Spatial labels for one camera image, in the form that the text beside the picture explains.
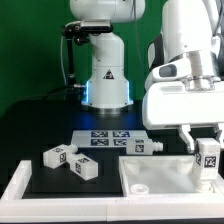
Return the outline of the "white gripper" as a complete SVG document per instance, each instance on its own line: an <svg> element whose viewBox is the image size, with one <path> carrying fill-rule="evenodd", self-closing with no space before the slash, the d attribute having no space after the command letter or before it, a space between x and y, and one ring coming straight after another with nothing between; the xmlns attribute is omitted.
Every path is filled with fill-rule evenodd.
<svg viewBox="0 0 224 224"><path fill-rule="evenodd" d="M145 82L143 125L149 130L178 128L189 154L195 151L191 127L215 127L216 140L224 144L224 81L212 90L189 91L183 83L189 66L169 63L154 68Z"/></svg>

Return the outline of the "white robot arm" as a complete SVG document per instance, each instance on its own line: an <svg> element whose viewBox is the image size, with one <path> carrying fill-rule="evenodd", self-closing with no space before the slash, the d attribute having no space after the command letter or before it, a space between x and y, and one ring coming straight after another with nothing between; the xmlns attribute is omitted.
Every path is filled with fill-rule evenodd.
<svg viewBox="0 0 224 224"><path fill-rule="evenodd" d="M141 17L145 0L70 0L77 18L74 31L89 35L92 75L85 106L116 110L130 105L124 77L124 44L111 25ZM150 73L145 81L143 125L174 129L194 150L190 130L212 127L224 148L224 81L220 79L222 0L168 0L160 35L148 48Z"/></svg>

